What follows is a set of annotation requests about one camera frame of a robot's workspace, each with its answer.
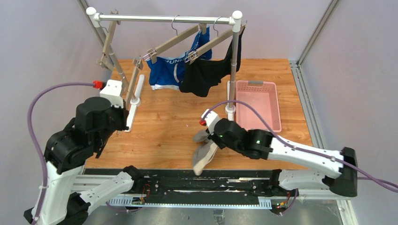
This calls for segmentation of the grey underwear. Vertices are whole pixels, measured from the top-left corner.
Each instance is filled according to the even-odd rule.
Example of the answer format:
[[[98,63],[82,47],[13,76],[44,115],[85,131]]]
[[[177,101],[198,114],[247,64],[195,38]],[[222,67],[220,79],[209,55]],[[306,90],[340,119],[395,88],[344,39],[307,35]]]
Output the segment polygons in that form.
[[[209,164],[216,151],[219,149],[218,145],[209,139],[210,134],[205,131],[199,131],[193,138],[196,143],[201,145],[195,150],[192,156],[192,170],[195,175],[199,176],[202,174],[204,168]]]

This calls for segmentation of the beige clip hanger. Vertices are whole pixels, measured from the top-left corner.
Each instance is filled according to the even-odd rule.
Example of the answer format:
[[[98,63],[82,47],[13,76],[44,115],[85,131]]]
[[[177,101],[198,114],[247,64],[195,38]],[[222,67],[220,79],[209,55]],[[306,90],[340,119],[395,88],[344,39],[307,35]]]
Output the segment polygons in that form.
[[[129,81],[129,85],[125,85],[122,90],[122,97],[125,101],[125,108],[129,111],[127,117],[127,128],[124,132],[130,132],[132,130],[133,122],[138,111],[138,107],[141,105],[141,93],[144,86],[145,75],[141,74],[140,71],[143,69],[143,59],[139,56],[133,60],[133,71]]]

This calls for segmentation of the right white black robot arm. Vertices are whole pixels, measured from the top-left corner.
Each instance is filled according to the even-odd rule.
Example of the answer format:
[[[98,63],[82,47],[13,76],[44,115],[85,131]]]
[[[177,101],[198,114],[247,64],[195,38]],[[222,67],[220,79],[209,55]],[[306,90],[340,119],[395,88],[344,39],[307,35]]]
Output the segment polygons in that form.
[[[269,184],[284,190],[322,189],[344,197],[358,194],[357,171],[346,163],[356,164],[351,148],[324,150],[289,141],[261,129],[245,130],[228,119],[207,119],[210,140],[223,149],[228,147],[251,159],[279,160],[306,167],[305,170],[276,169]]]

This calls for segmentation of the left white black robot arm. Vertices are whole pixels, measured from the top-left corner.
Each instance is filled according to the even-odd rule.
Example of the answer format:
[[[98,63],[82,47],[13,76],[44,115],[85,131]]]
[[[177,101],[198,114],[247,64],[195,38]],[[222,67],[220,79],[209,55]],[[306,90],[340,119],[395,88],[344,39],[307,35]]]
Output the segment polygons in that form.
[[[144,176],[130,165],[95,188],[80,193],[72,191],[86,160],[99,156],[115,131],[128,128],[128,114],[124,107],[113,106],[103,97],[91,97],[77,106],[76,116],[47,141],[44,151],[46,193],[35,207],[24,212],[30,224],[81,225],[95,209],[114,196],[142,189]]]

